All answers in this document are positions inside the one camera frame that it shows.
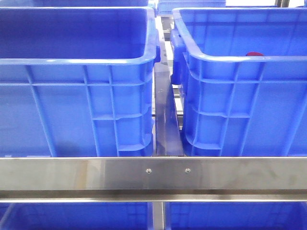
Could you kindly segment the blue plastic bin right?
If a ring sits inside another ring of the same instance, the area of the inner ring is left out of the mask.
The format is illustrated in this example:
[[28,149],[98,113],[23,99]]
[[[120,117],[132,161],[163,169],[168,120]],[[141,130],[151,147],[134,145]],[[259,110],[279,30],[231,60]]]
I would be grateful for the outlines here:
[[175,8],[173,18],[184,152],[306,156],[306,8]]

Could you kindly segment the blue bin lower left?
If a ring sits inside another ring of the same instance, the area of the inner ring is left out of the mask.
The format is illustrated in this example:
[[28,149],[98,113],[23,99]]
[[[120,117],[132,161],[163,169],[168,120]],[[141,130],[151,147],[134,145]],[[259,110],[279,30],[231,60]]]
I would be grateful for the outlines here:
[[149,203],[16,203],[2,230],[151,230]]

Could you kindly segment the blue bin rear right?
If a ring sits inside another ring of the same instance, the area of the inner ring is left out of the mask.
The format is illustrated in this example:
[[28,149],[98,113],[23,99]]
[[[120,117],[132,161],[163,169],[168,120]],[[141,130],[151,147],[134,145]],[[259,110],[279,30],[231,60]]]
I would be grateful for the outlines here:
[[225,7],[225,0],[160,0],[158,15],[171,15],[174,8]]

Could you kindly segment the red push button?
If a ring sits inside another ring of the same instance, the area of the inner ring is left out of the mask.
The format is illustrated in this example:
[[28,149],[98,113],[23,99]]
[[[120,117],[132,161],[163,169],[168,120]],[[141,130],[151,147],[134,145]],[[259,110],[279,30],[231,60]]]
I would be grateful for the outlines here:
[[264,55],[260,52],[251,51],[251,52],[246,53],[246,56],[248,56],[248,57],[263,57]]

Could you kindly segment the blue bin rear left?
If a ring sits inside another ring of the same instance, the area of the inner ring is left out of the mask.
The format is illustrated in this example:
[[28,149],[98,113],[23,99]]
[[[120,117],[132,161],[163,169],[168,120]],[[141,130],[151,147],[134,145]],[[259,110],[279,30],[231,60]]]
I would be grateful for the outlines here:
[[154,0],[1,0],[1,7],[155,7]]

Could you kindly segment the blue plastic bin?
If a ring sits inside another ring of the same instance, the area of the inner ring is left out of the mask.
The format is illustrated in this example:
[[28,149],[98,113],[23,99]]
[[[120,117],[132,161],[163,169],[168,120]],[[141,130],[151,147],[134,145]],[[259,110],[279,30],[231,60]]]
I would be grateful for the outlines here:
[[0,155],[147,157],[149,7],[1,7]]
[[306,156],[306,8],[175,8],[173,18],[184,152]]

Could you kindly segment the blue plastic bin left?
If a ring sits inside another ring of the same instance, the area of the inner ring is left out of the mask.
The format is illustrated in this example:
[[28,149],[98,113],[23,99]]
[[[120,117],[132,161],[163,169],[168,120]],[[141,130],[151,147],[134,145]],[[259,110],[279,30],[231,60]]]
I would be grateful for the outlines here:
[[1,7],[0,155],[147,157],[149,7]]

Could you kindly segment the stainless steel front rail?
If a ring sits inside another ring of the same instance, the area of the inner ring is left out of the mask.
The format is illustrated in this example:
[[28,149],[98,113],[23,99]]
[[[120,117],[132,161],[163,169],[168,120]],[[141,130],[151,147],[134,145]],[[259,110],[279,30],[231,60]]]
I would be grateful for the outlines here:
[[294,158],[2,158],[1,202],[306,201]]

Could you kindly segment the blue bin lower right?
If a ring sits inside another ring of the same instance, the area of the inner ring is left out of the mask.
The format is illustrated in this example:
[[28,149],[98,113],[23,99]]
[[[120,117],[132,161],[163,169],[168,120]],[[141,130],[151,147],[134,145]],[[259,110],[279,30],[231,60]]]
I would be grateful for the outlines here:
[[305,202],[170,202],[169,230],[305,230]]

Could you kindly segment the steel centre divider rail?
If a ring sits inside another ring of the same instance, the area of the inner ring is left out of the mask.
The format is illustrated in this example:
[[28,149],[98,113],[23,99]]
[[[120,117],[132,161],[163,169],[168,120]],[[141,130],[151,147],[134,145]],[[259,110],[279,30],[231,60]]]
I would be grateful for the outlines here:
[[183,157],[174,93],[167,63],[154,66],[156,155]]

